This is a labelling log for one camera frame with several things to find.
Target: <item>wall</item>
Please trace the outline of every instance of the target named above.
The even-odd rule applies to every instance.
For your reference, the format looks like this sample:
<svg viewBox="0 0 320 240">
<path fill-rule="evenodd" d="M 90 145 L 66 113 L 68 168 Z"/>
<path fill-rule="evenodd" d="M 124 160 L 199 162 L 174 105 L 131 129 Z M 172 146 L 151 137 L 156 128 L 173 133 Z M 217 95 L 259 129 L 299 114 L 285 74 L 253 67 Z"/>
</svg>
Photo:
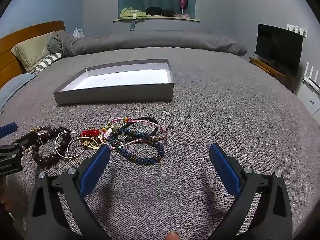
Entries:
<svg viewBox="0 0 320 240">
<path fill-rule="evenodd" d="M 235 3 L 236 36 L 248 47 L 248 57 L 255 52 L 258 24 L 286 28 L 287 23 L 308 31 L 303 41 L 299 72 L 295 85 L 302 79 L 306 62 L 320 70 L 320 24 L 305 0 L 237 0 Z"/>
<path fill-rule="evenodd" d="M 0 18 L 0 38 L 25 27 L 62 20 L 73 33 L 81 28 L 83 0 L 12 0 Z"/>
<path fill-rule="evenodd" d="M 234 0 L 196 0 L 196 18 L 201 23 L 179 20 L 145 20 L 138 22 L 135 31 L 194 30 L 232 36 Z M 101 36 L 129 32 L 130 23 L 116 22 L 118 0 L 83 0 L 84 34 Z"/>
</svg>

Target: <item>jewelry pile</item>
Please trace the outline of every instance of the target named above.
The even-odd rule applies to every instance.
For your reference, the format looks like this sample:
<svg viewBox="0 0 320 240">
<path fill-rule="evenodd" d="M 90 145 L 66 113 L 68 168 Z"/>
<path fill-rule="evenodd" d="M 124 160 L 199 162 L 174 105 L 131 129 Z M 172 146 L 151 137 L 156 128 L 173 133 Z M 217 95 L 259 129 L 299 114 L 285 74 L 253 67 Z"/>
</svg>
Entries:
<svg viewBox="0 0 320 240">
<path fill-rule="evenodd" d="M 115 125 L 115 123 L 119 121 L 124 122 L 124 125 L 120 128 Z M 155 129 L 149 134 L 130 129 L 129 127 L 134 123 L 150 125 Z M 162 135 L 156 135 L 159 129 L 163 132 Z M 38 133 L 38 141 L 35 145 L 27 149 L 26 152 L 31 152 L 33 160 L 41 169 L 50 169 L 52 166 L 55 166 L 60 159 L 69 161 L 74 167 L 77 167 L 72 161 L 73 159 L 79 157 L 87 148 L 98 150 L 102 144 L 108 144 L 111 151 L 118 152 L 124 158 L 135 164 L 144 166 L 153 165 L 161 161 L 164 157 L 164 145 L 159 141 L 166 140 L 168 137 L 165 128 L 158 125 L 158 122 L 155 119 L 148 116 L 137 119 L 130 119 L 128 117 L 124 119 L 114 119 L 107 122 L 101 129 L 90 128 L 88 130 L 83 130 L 81 133 L 70 131 L 63 127 L 51 129 L 51 127 L 47 126 L 39 127 L 32 131 Z M 72 140 L 71 134 L 75 134 L 78 137 Z M 60 141 L 60 146 L 57 146 L 60 137 L 62 137 L 62 140 Z M 41 157 L 39 155 L 39 148 L 42 144 L 50 142 L 53 139 L 55 139 L 55 153 L 50 154 L 49 157 Z M 81 141 L 83 150 L 80 153 L 71 156 L 69 153 L 70 145 L 76 141 Z M 137 143 L 144 143 L 155 148 L 156 154 L 151 158 L 139 157 L 125 149 L 126 146 Z"/>
</svg>

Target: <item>cardboard tray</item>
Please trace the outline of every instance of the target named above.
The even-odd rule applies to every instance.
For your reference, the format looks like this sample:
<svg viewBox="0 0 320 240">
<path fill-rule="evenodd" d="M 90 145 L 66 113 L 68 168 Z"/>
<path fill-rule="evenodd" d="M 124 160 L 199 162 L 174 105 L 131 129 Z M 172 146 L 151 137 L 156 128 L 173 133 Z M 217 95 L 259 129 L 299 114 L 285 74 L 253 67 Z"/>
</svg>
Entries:
<svg viewBox="0 0 320 240">
<path fill-rule="evenodd" d="M 115 62 L 85 68 L 59 86 L 57 104 L 169 101 L 173 97 L 167 59 Z"/>
</svg>

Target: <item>bracelet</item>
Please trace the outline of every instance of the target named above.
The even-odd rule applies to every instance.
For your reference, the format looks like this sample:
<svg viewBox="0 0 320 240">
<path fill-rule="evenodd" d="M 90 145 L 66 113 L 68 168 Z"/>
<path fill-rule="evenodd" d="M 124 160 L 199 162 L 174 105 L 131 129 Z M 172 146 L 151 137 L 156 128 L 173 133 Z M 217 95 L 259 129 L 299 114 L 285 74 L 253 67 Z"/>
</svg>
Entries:
<svg viewBox="0 0 320 240">
<path fill-rule="evenodd" d="M 68 147 L 67 147 L 67 158 L 68 158 L 69 162 L 70 162 L 75 168 L 78 168 L 78 166 L 75 165 L 74 162 L 72 161 L 72 159 L 75 158 L 75 156 L 73 156 L 73 157 L 70 156 L 70 154 L 69 154 L 69 147 L 70 147 L 70 145 L 71 145 L 72 143 L 74 143 L 74 142 L 76 142 L 76 141 L 79 141 L 79 140 L 83 140 L 83 139 L 91 140 L 91 141 L 93 141 L 93 142 L 97 145 L 97 147 L 99 147 L 97 141 L 96 141 L 95 139 L 91 138 L 91 137 L 78 137 L 78 138 L 76 138 L 76 139 L 73 139 L 73 140 L 68 144 Z"/>
<path fill-rule="evenodd" d="M 50 154 L 49 157 L 42 158 L 39 155 L 39 147 L 42 144 L 47 143 L 48 141 L 55 138 L 59 132 L 64 132 L 67 129 L 63 127 L 59 127 L 57 129 L 52 130 L 51 127 L 45 126 L 45 127 L 39 127 L 39 128 L 33 129 L 32 131 L 36 131 L 38 133 L 44 130 L 46 130 L 47 132 L 38 134 L 37 143 L 31 147 L 31 155 L 33 156 L 33 160 L 38 164 L 39 168 L 50 169 L 52 166 L 56 165 L 59 162 L 59 157 L 55 153 L 52 153 Z"/>
<path fill-rule="evenodd" d="M 58 134 L 55 142 L 54 142 L 54 148 L 56 153 L 58 154 L 58 156 L 62 159 L 69 159 L 69 156 L 65 156 L 66 155 L 66 151 L 68 150 L 68 147 L 71 144 L 71 135 L 70 133 L 75 133 L 80 137 L 80 134 L 75 132 L 75 131 L 63 131 L 61 133 Z M 60 147 L 57 147 L 57 141 L 58 139 L 62 136 L 62 141 L 60 142 Z M 79 157 L 83 152 L 85 151 L 85 148 L 82 150 L 82 152 L 80 152 L 79 154 L 72 156 L 71 159 L 75 159 L 77 157 Z"/>
<path fill-rule="evenodd" d="M 139 117 L 136 120 L 147 120 L 150 122 L 153 122 L 155 124 L 158 124 L 157 120 L 155 120 L 152 117 L 149 116 L 143 116 L 143 117 Z M 125 125 L 123 125 L 121 128 L 128 128 L 129 126 L 133 125 L 136 122 L 128 122 Z M 107 123 L 106 127 L 109 127 L 111 125 L 110 122 Z M 102 134 L 104 132 L 107 131 L 106 127 L 102 127 L 100 130 L 96 129 L 96 128 L 90 128 L 89 130 L 83 130 L 82 133 L 80 134 L 81 137 L 91 137 L 93 139 L 95 139 L 95 141 L 98 143 L 98 146 L 91 140 L 83 140 L 81 142 L 81 145 L 84 147 L 89 147 L 91 149 L 95 149 L 97 150 L 98 148 L 100 148 L 101 144 L 103 143 L 107 143 L 107 141 L 104 140 L 104 137 L 102 136 Z M 154 136 L 156 133 L 158 132 L 158 127 L 155 126 L 155 129 L 149 134 L 149 136 Z M 119 136 L 119 138 L 121 139 L 121 141 L 126 141 L 126 142 L 131 142 L 137 139 L 137 137 L 133 137 L 133 136 Z"/>
<path fill-rule="evenodd" d="M 147 140 L 146 142 L 150 145 L 156 148 L 157 154 L 151 158 L 141 158 L 136 155 L 131 154 L 129 151 L 124 149 L 124 146 L 120 144 L 118 141 L 118 135 L 125 133 L 129 136 L 135 136 L 139 139 Z M 164 157 L 164 146 L 156 141 L 155 139 L 151 138 L 148 134 L 145 134 L 143 132 L 131 130 L 131 129 L 118 129 L 117 131 L 114 131 L 110 134 L 108 141 L 110 144 L 115 148 L 117 152 L 119 152 L 124 158 L 128 159 L 129 161 L 139 164 L 139 165 L 153 165 L 157 162 L 159 162 L 162 157 Z"/>
<path fill-rule="evenodd" d="M 146 121 L 146 120 L 139 120 L 139 119 L 129 119 L 129 117 L 125 117 L 125 118 L 117 118 L 112 120 L 111 122 L 107 123 L 107 128 L 112 128 L 112 129 L 116 129 L 116 126 L 112 125 L 112 123 L 114 122 L 118 122 L 118 121 L 124 121 L 127 123 L 135 123 L 135 122 L 140 122 L 140 123 L 145 123 L 145 124 L 149 124 L 151 126 L 155 126 L 158 127 L 160 130 L 162 130 L 164 132 L 164 135 L 155 135 L 155 136 L 151 136 L 151 138 L 155 139 L 155 140 L 166 140 L 166 138 L 168 137 L 168 132 L 166 131 L 166 129 L 156 123 L 150 122 L 150 121 Z"/>
</svg>

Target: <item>metal screw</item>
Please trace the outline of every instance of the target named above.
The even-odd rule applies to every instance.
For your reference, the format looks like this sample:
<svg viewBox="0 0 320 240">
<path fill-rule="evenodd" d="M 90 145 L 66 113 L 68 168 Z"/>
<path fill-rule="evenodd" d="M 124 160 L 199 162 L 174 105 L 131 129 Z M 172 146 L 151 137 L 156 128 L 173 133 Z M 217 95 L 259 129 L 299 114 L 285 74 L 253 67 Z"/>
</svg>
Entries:
<svg viewBox="0 0 320 240">
<path fill-rule="evenodd" d="M 245 167 L 244 172 L 250 174 L 252 172 L 252 169 L 250 167 Z"/>
<path fill-rule="evenodd" d="M 76 173 L 76 169 L 75 168 L 71 168 L 68 170 L 68 174 L 72 175 Z"/>
<path fill-rule="evenodd" d="M 276 175 L 277 177 L 281 177 L 281 176 L 282 176 L 282 174 L 281 174 L 280 171 L 275 171 L 275 175 Z"/>
<path fill-rule="evenodd" d="M 44 172 L 41 172 L 41 173 L 38 175 L 38 177 L 39 177 L 40 179 L 43 179 L 43 178 L 45 177 L 45 173 L 44 173 Z"/>
</svg>

